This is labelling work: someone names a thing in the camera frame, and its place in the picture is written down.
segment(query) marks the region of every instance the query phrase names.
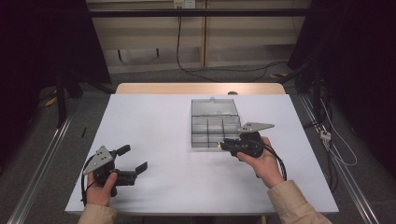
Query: black curtain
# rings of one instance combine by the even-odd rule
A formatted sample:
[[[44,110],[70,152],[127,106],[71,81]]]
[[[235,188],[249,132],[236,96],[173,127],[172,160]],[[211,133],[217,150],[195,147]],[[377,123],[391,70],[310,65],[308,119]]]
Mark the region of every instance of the black curtain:
[[[0,1],[0,165],[23,138],[40,90],[54,86],[60,71],[110,82],[91,18],[48,13],[56,10],[88,11],[85,0]]]
[[[396,10],[390,1],[346,0],[331,7],[313,1],[311,9],[335,8],[332,16],[315,13],[304,22],[289,66],[316,58],[332,96],[373,155],[396,176],[395,136]],[[309,86],[312,74],[301,73]]]

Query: beige sleeve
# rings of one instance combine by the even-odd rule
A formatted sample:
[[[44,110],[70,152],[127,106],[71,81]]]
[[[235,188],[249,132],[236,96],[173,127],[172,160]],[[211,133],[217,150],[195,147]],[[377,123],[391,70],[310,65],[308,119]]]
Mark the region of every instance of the beige sleeve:
[[[113,208],[87,203],[78,224],[113,224],[116,216]]]
[[[268,195],[282,223],[331,223],[315,211],[292,180],[269,189]]]

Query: cable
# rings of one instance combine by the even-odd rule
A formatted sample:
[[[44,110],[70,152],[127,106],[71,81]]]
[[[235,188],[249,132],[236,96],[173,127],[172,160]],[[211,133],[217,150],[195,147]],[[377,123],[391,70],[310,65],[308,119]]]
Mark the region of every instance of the cable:
[[[276,154],[276,152],[274,151],[274,149],[265,144],[265,143],[259,143],[253,140],[248,140],[249,142],[253,143],[254,145],[257,145],[259,147],[263,147],[265,148],[267,151],[269,151],[273,156],[275,156],[275,158],[277,159],[277,161],[279,162],[279,166],[280,166],[280,171],[282,172],[282,176],[284,180],[288,180],[288,175],[286,173],[286,167],[285,164],[283,163],[282,159],[280,159],[280,157]]]
[[[294,0],[291,3],[291,9],[294,9]],[[294,33],[296,34],[296,37],[298,38],[297,31],[296,31],[296,26],[294,24],[294,16],[291,17],[291,22],[293,23]]]
[[[320,124],[320,121],[311,121],[311,122],[306,123],[305,125],[303,125],[303,128],[306,129],[306,128],[309,128],[309,127],[312,127],[312,126],[316,126],[318,124]]]
[[[337,132],[337,130],[335,130],[334,125],[332,124],[332,121],[331,121],[331,119],[330,119],[329,113],[327,112],[327,109],[326,109],[325,104],[323,103],[323,101],[322,101],[321,99],[320,99],[320,102],[323,104],[323,109],[324,109],[324,111],[325,111],[325,113],[326,113],[327,118],[329,119],[329,122],[330,122],[330,125],[331,125],[332,129],[333,129],[334,132],[340,137],[340,139],[346,144],[346,146],[349,148],[350,152],[352,153],[353,157],[355,158],[355,162],[353,162],[353,163],[346,163],[346,162],[344,162],[343,159],[337,157],[337,156],[335,155],[335,153],[331,150],[331,145],[330,145],[329,141],[323,140],[323,141],[322,141],[322,142],[323,142],[323,145],[326,147],[326,149],[327,149],[329,152],[331,152],[331,153],[334,155],[334,157],[335,157],[338,161],[340,161],[340,162],[343,163],[344,165],[347,165],[347,166],[356,165],[356,164],[358,163],[358,158],[356,157],[355,153],[353,152],[353,150],[352,150],[352,148],[349,146],[349,144],[348,144],[348,143],[344,140],[344,138]]]
[[[329,96],[329,93],[327,92],[326,102],[328,103],[329,101],[330,101],[330,96]],[[332,122],[332,106],[330,104],[328,104],[328,107],[329,107],[328,112],[330,114],[329,121]],[[330,125],[330,124],[328,127],[328,132],[329,133],[332,132],[332,125]],[[332,149],[332,139],[329,141],[329,149]],[[332,156],[331,156],[330,151],[327,151],[327,167],[329,169],[329,176],[330,176],[330,183],[329,183],[330,191],[332,193],[334,193],[338,186],[338,174],[335,169],[335,164],[332,161]]]
[[[269,63],[269,64],[265,65],[264,67],[252,68],[252,69],[242,69],[242,70],[238,70],[238,69],[226,69],[226,68],[202,68],[202,69],[195,69],[195,70],[186,70],[186,69],[183,68],[183,66],[181,65],[180,60],[179,60],[179,54],[178,54],[179,48],[180,48],[180,33],[181,33],[181,17],[178,17],[177,66],[178,66],[178,68],[179,68],[181,71],[183,71],[183,72],[186,73],[187,75],[190,75],[190,76],[193,76],[193,77],[201,77],[201,78],[204,78],[204,79],[209,80],[209,81],[221,82],[221,81],[218,81],[218,80],[215,80],[215,79],[212,79],[212,78],[209,78],[209,77],[200,76],[200,75],[197,75],[197,74],[194,74],[194,73],[196,73],[196,72],[207,72],[207,71],[224,71],[224,72],[241,72],[241,73],[245,73],[245,72],[255,72],[255,71],[264,70],[264,73],[263,73],[261,76],[256,77],[256,78],[253,78],[253,79],[251,79],[250,81],[248,81],[248,82],[253,82],[253,81],[255,81],[255,80],[257,80],[257,79],[259,79],[259,78],[265,76],[265,73],[267,72],[267,69],[268,69],[269,67],[275,66],[275,65],[280,64],[280,63],[287,63],[287,62],[273,62],[273,63]]]
[[[92,160],[92,158],[93,158],[93,156],[91,156],[91,157],[85,162],[84,168],[82,169],[83,171],[85,170],[85,168],[87,168],[87,166],[88,166],[88,164],[90,163],[90,161]],[[81,196],[82,196],[81,201],[84,203],[84,206],[85,206],[85,204],[87,204],[87,189],[88,189],[93,183],[95,183],[95,182],[91,183],[86,189],[84,189],[84,187],[85,187],[84,179],[85,179],[84,174],[81,174]]]

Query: human hand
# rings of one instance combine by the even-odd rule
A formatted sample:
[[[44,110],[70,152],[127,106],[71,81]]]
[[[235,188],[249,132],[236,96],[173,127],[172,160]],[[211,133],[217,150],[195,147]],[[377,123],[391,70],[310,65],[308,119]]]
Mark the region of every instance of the human hand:
[[[271,146],[267,137],[262,137],[262,141],[266,145]],[[279,172],[276,157],[268,150],[264,150],[259,158],[250,157],[243,152],[238,152],[236,156],[239,160],[249,164],[269,189],[285,181]]]
[[[87,203],[109,207],[111,197],[110,192],[116,183],[117,177],[117,173],[110,174],[105,185],[100,186],[99,183],[95,182],[93,172],[90,172],[88,174],[88,186],[91,186],[87,189]]]

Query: electrical outlet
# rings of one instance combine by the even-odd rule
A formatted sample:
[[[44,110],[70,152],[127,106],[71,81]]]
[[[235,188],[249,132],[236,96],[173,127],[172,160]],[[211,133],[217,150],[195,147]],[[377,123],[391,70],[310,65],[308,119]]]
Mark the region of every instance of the electrical outlet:
[[[184,8],[195,8],[195,0],[185,0]]]
[[[175,8],[184,8],[184,0],[174,0]]]

